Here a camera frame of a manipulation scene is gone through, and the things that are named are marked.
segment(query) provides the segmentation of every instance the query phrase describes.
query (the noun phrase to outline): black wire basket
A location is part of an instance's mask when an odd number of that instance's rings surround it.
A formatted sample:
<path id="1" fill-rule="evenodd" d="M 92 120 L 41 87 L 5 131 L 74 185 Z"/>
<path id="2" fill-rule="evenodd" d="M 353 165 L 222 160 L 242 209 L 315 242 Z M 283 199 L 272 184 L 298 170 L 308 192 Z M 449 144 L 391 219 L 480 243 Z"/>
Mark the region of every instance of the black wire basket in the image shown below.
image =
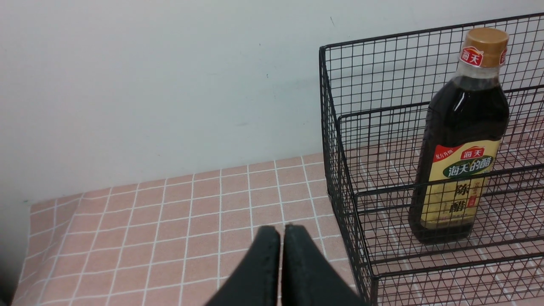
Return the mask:
<path id="1" fill-rule="evenodd" d="M 456 71 L 466 33 L 482 26 L 510 34 L 501 69 L 510 124 L 493 171 L 470 177 L 488 181 L 470 237 L 423 245 L 407 214 L 420 186 L 427 106 Z M 320 48 L 327 188 L 367 302 L 478 305 L 542 295 L 543 50 L 544 13 Z"/>

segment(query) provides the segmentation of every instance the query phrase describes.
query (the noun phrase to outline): bottle cap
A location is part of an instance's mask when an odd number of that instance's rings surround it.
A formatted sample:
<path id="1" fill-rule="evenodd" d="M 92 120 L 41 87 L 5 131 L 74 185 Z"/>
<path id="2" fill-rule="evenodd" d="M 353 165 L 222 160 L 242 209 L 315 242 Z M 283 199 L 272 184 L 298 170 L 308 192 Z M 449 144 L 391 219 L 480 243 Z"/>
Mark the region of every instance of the bottle cap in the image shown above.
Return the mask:
<path id="1" fill-rule="evenodd" d="M 506 60 L 508 33 L 494 28 L 468 31 L 459 60 L 476 67 L 496 68 Z"/>

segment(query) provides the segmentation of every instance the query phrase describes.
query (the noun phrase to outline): white grout line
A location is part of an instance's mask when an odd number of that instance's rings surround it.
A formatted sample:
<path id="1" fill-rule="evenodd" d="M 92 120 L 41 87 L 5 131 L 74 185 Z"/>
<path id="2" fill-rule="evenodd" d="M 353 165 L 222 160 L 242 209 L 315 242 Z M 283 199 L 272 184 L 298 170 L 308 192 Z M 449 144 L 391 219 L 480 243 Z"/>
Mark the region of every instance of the white grout line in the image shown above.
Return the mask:
<path id="1" fill-rule="evenodd" d="M 110 188 L 109 189 L 109 195 L 111 195 L 112 193 L 112 189 Z M 102 215 L 100 217 L 100 221 L 98 222 L 98 228 L 100 228 L 100 225 L 102 224 L 102 220 L 104 219 L 104 215 Z M 89 250 L 89 252 L 87 253 L 87 256 L 85 257 L 85 263 L 83 264 L 83 268 L 81 269 L 82 272 L 85 272 L 85 269 L 87 267 L 87 263 L 89 262 L 89 257 L 91 256 L 91 251 L 92 251 L 92 248 L 94 247 L 95 243 L 96 243 L 96 238 L 98 236 L 98 231 L 96 232 L 94 238 L 92 239 L 92 244 L 91 244 L 91 248 Z M 73 294 L 72 294 L 72 298 L 70 300 L 70 304 L 69 306 L 72 306 L 72 303 L 73 303 L 73 299 L 76 298 L 76 293 L 77 291 L 79 290 L 79 286 L 81 285 L 81 280 L 83 279 L 83 273 L 81 273 L 79 275 L 79 279 L 77 281 L 77 285 L 76 285 L 76 289 L 73 291 Z"/>
<path id="2" fill-rule="evenodd" d="M 189 223 L 187 224 L 187 234 L 185 239 L 185 252 L 183 255 L 183 269 L 181 273 L 181 285 L 180 285 L 180 300 L 178 301 L 178 306 L 181 306 L 182 296 L 183 296 L 183 283 L 185 282 L 185 269 L 187 266 L 187 249 L 189 248 L 189 230 L 191 228 L 191 214 L 193 213 L 193 195 L 195 192 L 195 184 L 194 182 L 191 182 L 191 202 L 189 205 Z"/>
<path id="3" fill-rule="evenodd" d="M 296 167 L 284 167 L 284 168 L 278 168 L 278 169 L 285 169 L 285 168 L 296 168 Z M 266 172 L 271 172 L 271 171 L 274 171 L 276 169 L 271 169 L 271 170 L 266 170 Z M 316 181 L 324 181 L 325 178 L 323 179 L 319 179 L 319 180 L 313 180 L 313 181 L 310 181 L 310 182 L 316 182 Z M 171 187 L 171 186 L 178 186 L 178 185 L 188 185 L 190 182 L 185 182 L 185 183 L 179 183 L 179 184 L 172 184 L 172 185 L 166 185 L 166 187 Z M 298 184 L 301 184 L 301 183 L 304 183 L 304 182 L 298 182 L 298 183 L 289 183 L 289 184 L 284 184 L 284 185 L 280 185 L 280 186 L 291 186 L 291 185 L 298 185 Z M 150 188 L 144 188 L 144 189 L 139 189 L 137 191 L 144 191 L 144 190 L 149 190 L 149 189 L 159 189 L 159 188 L 162 188 L 162 187 L 150 187 Z M 254 188 L 254 189 L 250 189 L 249 191 L 255 191 L 255 190 L 262 190 L 262 189 L 268 189 L 268 188 L 274 188 L 274 186 L 269 186 L 269 187 L 261 187 L 261 188 Z M 241 190 L 241 191 L 236 191 L 236 192 L 229 192 L 229 193 L 224 193 L 223 195 L 227 195 L 227 194 L 233 194 L 233 193 L 239 193 L 239 192 L 244 192 L 244 191 L 247 191 L 247 190 Z M 133 192 L 136 192 L 136 191 L 126 191 L 126 192 L 120 192 L 120 193 L 116 193 L 116 194 L 112 194 L 112 195 L 119 195 L 119 194 L 128 194 L 128 193 L 133 193 Z M 206 198 L 212 198 L 212 197 L 216 197 L 217 194 L 215 195 L 208 195 L 208 196 L 205 196 L 205 197 L 198 197 L 198 198 L 194 198 L 194 199 L 206 199 Z M 82 198 L 82 199 L 85 199 L 85 200 L 93 200 L 93 199 L 101 199 L 101 198 L 105 198 L 106 195 L 103 195 L 101 197 L 97 197 L 97 198 Z M 173 201 L 173 202 L 170 202 L 170 203 L 175 203 L 175 202 L 181 202 L 181 201 L 188 201 L 189 199 L 181 199 L 181 200 L 177 200 L 177 201 Z"/>
<path id="4" fill-rule="evenodd" d="M 66 228 L 66 232 L 68 232 L 68 230 L 70 229 L 71 225 L 72 225 L 72 220 L 73 218 L 70 219 L 70 223 L 68 224 L 68 227 Z M 66 241 L 66 234 L 63 236 L 63 239 L 60 243 L 60 246 L 59 246 L 59 250 L 57 251 L 57 255 L 60 254 L 60 251 L 63 249 L 63 246 L 64 246 L 64 242 Z M 55 267 L 57 265 L 57 261 L 59 260 L 59 256 L 56 256 L 54 261 L 53 261 L 53 267 L 51 267 L 51 271 L 49 271 L 49 274 L 47 275 L 47 278 L 44 279 L 44 282 L 46 283 L 44 285 L 44 287 L 41 289 L 41 292 L 40 292 L 40 297 L 38 298 L 38 303 L 41 302 L 41 300 L 43 299 L 44 297 L 44 293 L 45 293 L 45 288 L 46 288 L 46 285 L 47 285 L 47 282 L 49 281 L 49 279 L 51 278 L 51 276 L 53 275 L 53 271 L 55 271 Z"/>
<path id="5" fill-rule="evenodd" d="M 276 161 L 274 161 L 274 173 L 276 174 L 277 195 L 280 198 L 281 223 L 283 224 L 283 228 L 285 230 L 285 214 L 283 213 L 283 202 L 281 200 L 281 191 L 280 191 L 280 178 L 278 177 L 278 174 L 277 174 Z"/>
<path id="6" fill-rule="evenodd" d="M 221 211 L 222 211 L 222 192 L 223 192 L 223 178 L 221 177 L 222 170 L 219 170 L 219 245 L 217 246 L 217 289 L 220 287 L 219 277 L 221 276 Z"/>
<path id="7" fill-rule="evenodd" d="M 312 180 L 312 181 L 309 181 L 309 182 L 311 183 L 311 182 L 321 182 L 321 181 L 325 181 L 325 179 L 321 179 L 321 180 Z M 303 183 L 304 183 L 304 182 L 290 183 L 290 184 L 281 185 L 281 186 L 301 185 L 301 184 L 303 184 Z M 242 191 L 236 191 L 236 192 L 228 192 L 228 193 L 224 193 L 224 194 L 222 194 L 222 195 L 231 195 L 231 194 L 238 194 L 238 193 L 245 193 L 245 192 L 249 192 L 249 193 L 251 194 L 251 191 L 258 191 L 258 190 L 271 189 L 271 188 L 274 188 L 274 186 L 263 187 L 263 188 L 254 188 L 254 189 L 242 190 Z M 215 194 L 215 195 L 208 195 L 208 196 L 206 196 L 206 197 L 194 198 L 193 200 L 209 199 L 209 198 L 215 198 L 215 197 L 218 197 L 218 196 L 219 196 L 218 194 Z M 165 202 L 165 203 L 157 203 L 157 204 L 145 205 L 145 206 L 136 207 L 136 208 L 139 209 L 139 208 L 143 208 L 143 207 L 158 206 L 158 205 L 165 205 L 165 204 L 174 204 L 174 203 L 179 203 L 179 202 L 189 202 L 189 201 L 191 201 L 191 199 L 176 200 L 176 201 Z M 303 201 L 303 200 L 284 201 L 284 203 L 293 203 L 293 202 L 299 202 L 299 201 Z M 272 204 L 260 205 L 260 206 L 256 206 L 256 207 L 268 206 L 268 205 L 274 205 L 274 204 L 279 204 L 279 202 L 278 202 L 278 203 L 272 203 Z M 120 212 L 120 211 L 126 211 L 126 210 L 131 210 L 131 209 L 132 209 L 132 208 L 125 208 L 125 209 L 121 209 L 121 210 L 106 211 L 106 212 L 75 213 L 74 216 L 101 215 L 101 214 L 103 214 L 103 213 L 113 213 L 113 212 Z M 197 217 L 197 216 L 205 216 L 205 215 L 209 215 L 209 214 L 195 215 L 195 217 Z"/>
<path id="8" fill-rule="evenodd" d="M 309 163 L 309 164 L 307 164 L 307 166 L 313 165 L 313 164 L 322 164 L 322 163 L 323 163 L 323 162 Z M 300 167 L 300 165 L 298 165 L 298 166 L 289 166 L 289 167 L 280 167 L 280 168 L 278 168 L 278 169 L 289 169 L 289 168 L 296 168 L 296 167 Z M 247 165 L 247 168 L 248 168 L 248 170 L 247 170 L 248 179 L 249 179 L 249 174 L 250 174 L 250 173 L 260 173 L 260 172 L 267 172 L 267 171 L 272 171 L 272 170 L 274 170 L 274 169 L 266 169 L 266 170 L 258 170 L 258 171 L 251 171 L 251 172 L 250 172 L 250 171 L 249 171 L 249 165 Z M 229 175 L 225 175 L 224 177 L 226 178 L 226 177 L 229 177 L 229 176 L 244 175 L 244 174 L 246 174 L 246 173 L 229 174 Z M 217 177 L 213 177 L 213 178 L 207 178 L 207 179 L 201 179 L 201 180 L 193 180 L 193 181 L 189 181 L 189 182 L 176 183 L 176 184 L 167 184 L 167 183 L 165 183 L 165 186 L 166 186 L 166 187 L 169 187 L 169 186 L 177 186 L 177 185 L 183 185 L 183 184 L 187 184 L 187 183 L 191 183 L 191 182 L 199 182 L 199 181 L 213 180 L 213 179 L 218 179 L 218 178 L 219 178 L 219 177 L 217 176 Z M 148 190 L 148 189 L 155 189 L 155 188 L 161 188 L 161 187 L 160 187 L 160 186 L 156 186 L 156 187 L 148 187 L 148 188 L 141 188 L 141 189 L 138 189 L 138 188 L 137 188 L 137 189 L 132 190 L 132 191 L 125 191 L 125 192 L 112 193 L 112 195 L 127 194 L 127 193 L 136 192 L 136 191 L 142 191 L 142 190 Z M 85 200 L 94 200 L 94 199 L 101 199 L 101 198 L 106 198 L 106 197 L 108 197 L 108 195 L 103 195 L 103 196 L 94 197 L 94 198 L 86 198 L 86 197 L 85 197 L 85 194 L 82 194 L 80 198 L 77 198 L 77 199 L 74 199 L 74 200 L 70 200 L 70 201 L 68 201 L 68 202 L 66 202 L 66 203 L 62 203 L 62 204 L 60 204 L 59 206 L 66 205 L 66 204 L 71 203 L 71 202 L 73 202 L 73 201 L 75 201 L 75 200 L 81 200 L 81 199 L 85 199 Z M 53 207 L 48 207 L 48 208 L 46 208 L 46 209 L 34 211 L 34 212 L 31 213 L 31 215 L 33 215 L 33 214 L 35 214 L 35 213 L 42 212 L 42 211 L 50 210 L 50 209 L 53 209 Z"/>
<path id="9" fill-rule="evenodd" d="M 302 202 L 302 201 L 308 201 L 308 200 L 314 200 L 314 199 L 322 199 L 322 198 L 326 198 L 325 197 L 310 197 L 308 199 L 302 199 L 302 200 L 295 200 L 295 201 L 284 201 L 283 203 L 297 203 L 297 202 Z M 150 207 L 150 206 L 158 206 L 160 204 L 153 204 L 153 205 L 148 205 L 148 206 L 143 206 L 143 207 Z M 264 204 L 264 205 L 259 205 L 259 206 L 255 206 L 255 207 L 266 207 L 266 206 L 274 206 L 274 205 L 280 205 L 280 203 L 272 203 L 272 204 Z M 248 207 L 244 207 L 244 208 L 240 208 L 240 209 L 232 209 L 232 210 L 226 210 L 226 211 L 223 211 L 223 213 L 225 212 L 233 212 L 233 211 L 242 211 L 242 210 L 247 210 Z M 201 215 L 194 215 L 193 217 L 202 217 L 202 216 L 211 216 L 211 215 L 217 215 L 219 212 L 211 212 L 211 213 L 203 213 Z M 181 217 L 181 218 L 176 218 L 176 219 L 168 219 L 168 220 L 162 220 L 162 221 L 158 221 L 158 223 L 164 223 L 164 222 L 171 222 L 171 221 L 179 221 L 179 220 L 185 220 L 185 219 L 189 219 L 190 217 Z M 151 224 L 155 224 L 157 222 L 149 222 L 149 223 L 141 223 L 141 224 L 133 224 L 133 225 L 128 225 L 129 228 L 133 228 L 133 227 L 141 227 L 141 226 L 144 226 L 144 225 L 151 225 Z M 120 226 L 120 227 L 116 227 L 116 228 L 110 228 L 110 229 L 98 229 L 97 231 L 99 232 L 105 232 L 105 231 L 112 231 L 112 230 L 118 230 L 118 229 L 123 229 L 123 228 L 126 228 L 126 226 Z M 74 234 L 92 234 L 92 233 L 95 233 L 96 230 L 93 230 L 93 231 L 74 231 L 74 232 L 68 232 L 67 234 L 68 235 L 74 235 Z"/>
<path id="10" fill-rule="evenodd" d="M 132 202 L 132 210 L 131 210 L 131 214 L 128 218 L 128 223 L 127 223 L 127 228 L 125 230 L 125 235 L 123 237 L 123 242 L 121 244 L 121 250 L 119 251 L 119 258 L 117 258 L 117 264 L 115 265 L 115 272 L 113 272 L 113 280 L 112 280 L 112 285 L 110 286 L 109 288 L 109 294 L 111 295 L 112 292 L 113 292 L 113 286 L 115 285 L 115 278 L 117 277 L 117 272 L 119 270 L 119 264 L 121 263 L 121 257 L 123 255 L 123 249 L 125 247 L 125 242 L 127 241 L 127 236 L 128 236 L 128 230 L 129 230 L 129 227 L 128 225 L 131 223 L 132 221 L 132 213 L 134 212 L 134 207 L 136 206 L 136 200 L 138 198 L 138 191 L 136 191 L 136 193 L 134 194 L 134 202 Z M 110 297 L 108 296 L 108 299 L 106 300 L 106 306 L 109 305 L 109 299 Z"/>
<path id="11" fill-rule="evenodd" d="M 248 190 L 251 190 L 251 181 L 249 179 L 249 165 L 246 166 L 248 171 Z M 251 192 L 248 192 L 249 194 L 249 224 L 251 228 L 251 241 L 253 241 L 254 230 L 253 230 L 253 205 L 251 203 Z"/>
<path id="12" fill-rule="evenodd" d="M 164 198 L 165 198 L 165 194 L 166 194 L 166 180 L 164 180 L 164 184 L 165 186 L 163 186 L 163 200 L 161 201 L 162 203 L 164 203 Z M 145 304 L 145 299 L 146 299 L 146 296 L 147 296 L 147 288 L 149 287 L 149 279 L 151 278 L 151 267 L 153 266 L 153 257 L 155 256 L 155 247 L 157 246 L 157 238 L 159 236 L 159 228 L 160 228 L 160 218 L 162 217 L 163 215 L 163 207 L 164 205 L 161 205 L 160 206 L 160 212 L 159 212 L 159 218 L 158 218 L 158 221 L 157 221 L 157 228 L 155 230 L 155 239 L 153 240 L 153 246 L 151 247 L 151 258 L 149 258 L 149 268 L 147 269 L 147 278 L 145 280 L 145 290 L 144 290 L 144 296 L 142 298 L 142 305 Z"/>
<path id="13" fill-rule="evenodd" d="M 316 225 L 317 225 L 317 233 L 319 234 L 319 241 L 321 242 L 321 249 L 323 250 L 323 256 L 325 258 L 327 258 L 327 251 L 325 250 L 325 243 L 323 242 L 323 236 L 321 234 L 321 227 L 319 226 L 319 220 L 318 220 L 318 217 L 317 217 L 317 212 L 316 212 L 316 206 L 313 202 L 313 198 L 312 198 L 312 191 L 310 190 L 310 183 L 308 182 L 308 174 L 306 173 L 306 164 L 304 164 L 304 157 L 301 157 L 302 159 L 302 169 L 304 171 L 304 178 L 306 179 L 306 187 L 308 188 L 308 196 L 310 197 L 310 203 L 312 203 L 312 211 L 313 211 L 313 216 L 316 220 Z"/>

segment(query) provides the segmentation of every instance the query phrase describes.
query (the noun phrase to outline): yellow label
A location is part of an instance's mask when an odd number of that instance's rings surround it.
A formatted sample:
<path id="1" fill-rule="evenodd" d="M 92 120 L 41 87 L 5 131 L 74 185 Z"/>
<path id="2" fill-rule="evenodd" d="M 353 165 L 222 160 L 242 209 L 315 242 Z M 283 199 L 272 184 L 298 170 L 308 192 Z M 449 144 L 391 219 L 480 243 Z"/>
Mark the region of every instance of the yellow label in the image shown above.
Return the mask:
<path id="1" fill-rule="evenodd" d="M 469 177 L 491 171 L 499 145 L 500 141 L 482 140 L 455 148 L 436 147 L 429 181 L 468 179 L 427 187 L 422 226 L 437 229 L 474 222 L 486 181 Z"/>

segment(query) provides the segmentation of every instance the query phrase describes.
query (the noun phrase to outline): vinegar bottle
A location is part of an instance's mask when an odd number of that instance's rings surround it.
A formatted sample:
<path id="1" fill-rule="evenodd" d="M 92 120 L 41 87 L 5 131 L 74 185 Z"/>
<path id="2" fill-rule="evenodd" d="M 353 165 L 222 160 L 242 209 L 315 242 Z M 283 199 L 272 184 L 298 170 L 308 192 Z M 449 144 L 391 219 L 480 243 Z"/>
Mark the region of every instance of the vinegar bottle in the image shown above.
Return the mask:
<path id="1" fill-rule="evenodd" d="M 416 183 L 409 209 L 414 236 L 424 244 L 467 238 L 484 179 L 508 126 L 508 102 L 499 84 L 508 34 L 494 28 L 467 33 L 455 76 L 432 98 L 426 115 Z"/>

